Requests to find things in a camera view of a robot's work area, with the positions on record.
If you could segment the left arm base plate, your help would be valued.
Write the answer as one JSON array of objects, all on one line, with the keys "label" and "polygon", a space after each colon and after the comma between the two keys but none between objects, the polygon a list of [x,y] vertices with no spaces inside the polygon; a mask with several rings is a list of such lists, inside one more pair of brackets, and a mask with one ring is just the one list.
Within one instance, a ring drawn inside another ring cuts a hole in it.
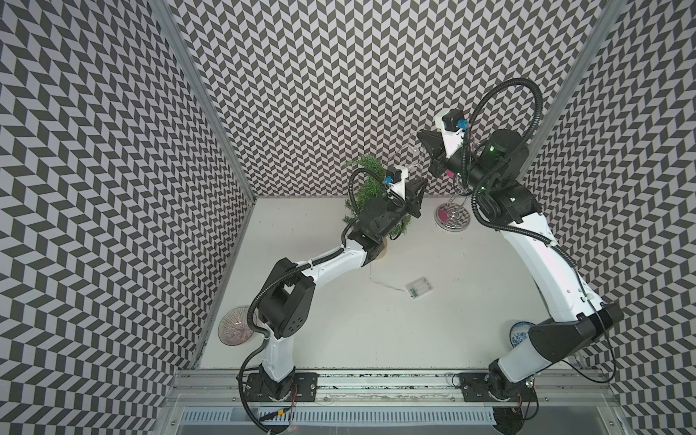
[{"label": "left arm base plate", "polygon": [[276,382],[264,371],[246,377],[242,393],[249,402],[314,402],[318,373],[292,372]]}]

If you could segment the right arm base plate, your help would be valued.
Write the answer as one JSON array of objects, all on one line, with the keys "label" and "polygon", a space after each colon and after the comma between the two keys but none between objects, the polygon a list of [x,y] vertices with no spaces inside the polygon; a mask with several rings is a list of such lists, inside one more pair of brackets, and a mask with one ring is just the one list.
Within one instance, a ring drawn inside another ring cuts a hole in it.
[{"label": "right arm base plate", "polygon": [[488,372],[458,373],[456,385],[465,402],[536,402],[535,390],[523,382],[509,382],[503,375]]}]

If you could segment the small green christmas tree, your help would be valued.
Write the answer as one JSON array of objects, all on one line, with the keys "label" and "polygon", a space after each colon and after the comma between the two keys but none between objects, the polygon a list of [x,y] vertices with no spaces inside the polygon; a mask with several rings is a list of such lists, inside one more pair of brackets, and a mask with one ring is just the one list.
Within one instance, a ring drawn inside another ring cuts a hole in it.
[{"label": "small green christmas tree", "polygon": [[404,235],[413,217],[400,217],[403,199],[390,192],[384,183],[389,167],[371,155],[350,161],[348,199],[345,207],[342,241],[353,241],[365,252],[364,263],[379,258],[390,241]]}]

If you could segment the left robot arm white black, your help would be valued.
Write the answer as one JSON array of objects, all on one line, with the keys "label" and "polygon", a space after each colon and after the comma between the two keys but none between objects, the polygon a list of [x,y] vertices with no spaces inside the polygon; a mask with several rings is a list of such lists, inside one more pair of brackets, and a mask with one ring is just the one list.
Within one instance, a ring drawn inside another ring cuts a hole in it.
[{"label": "left robot arm white black", "polygon": [[348,199],[355,216],[344,227],[340,245],[304,262],[283,258],[275,263],[246,314],[250,330],[263,335],[262,342],[237,374],[243,409],[262,433],[281,434],[289,427],[266,426],[251,410],[245,383],[250,378],[244,375],[251,360],[263,355],[258,376],[271,399],[295,398],[294,335],[308,319],[315,291],[375,261],[385,250],[385,240],[405,217],[418,219],[422,215],[427,186],[427,179],[411,176],[404,166],[391,166],[383,176],[368,168],[356,168],[348,181]]}]

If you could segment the clear battery box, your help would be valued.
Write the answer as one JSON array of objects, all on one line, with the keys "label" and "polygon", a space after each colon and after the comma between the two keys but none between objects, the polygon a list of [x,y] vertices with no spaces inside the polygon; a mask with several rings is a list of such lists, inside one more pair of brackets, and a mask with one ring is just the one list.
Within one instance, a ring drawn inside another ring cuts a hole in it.
[{"label": "clear battery box", "polygon": [[412,299],[418,299],[431,293],[433,286],[426,277],[420,277],[406,285],[406,290]]}]

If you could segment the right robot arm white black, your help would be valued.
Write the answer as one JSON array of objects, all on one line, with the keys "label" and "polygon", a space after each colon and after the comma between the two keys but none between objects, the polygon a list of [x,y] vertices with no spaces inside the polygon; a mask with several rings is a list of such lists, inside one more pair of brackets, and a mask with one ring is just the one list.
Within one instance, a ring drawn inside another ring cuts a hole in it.
[{"label": "right robot arm white black", "polygon": [[[533,97],[533,114],[524,132],[496,130],[480,153],[471,148],[473,128],[486,104],[505,90],[523,87]],[[521,395],[527,380],[607,337],[624,318],[616,303],[607,303],[581,277],[576,262],[554,237],[539,202],[518,181],[529,157],[527,142],[540,124],[544,101],[529,78],[513,78],[488,91],[471,115],[445,109],[435,130],[417,138],[430,158],[429,173],[449,172],[471,196],[471,210],[485,228],[502,234],[523,260],[546,305],[549,318],[531,326],[527,339],[494,360],[477,384],[493,401]]]}]

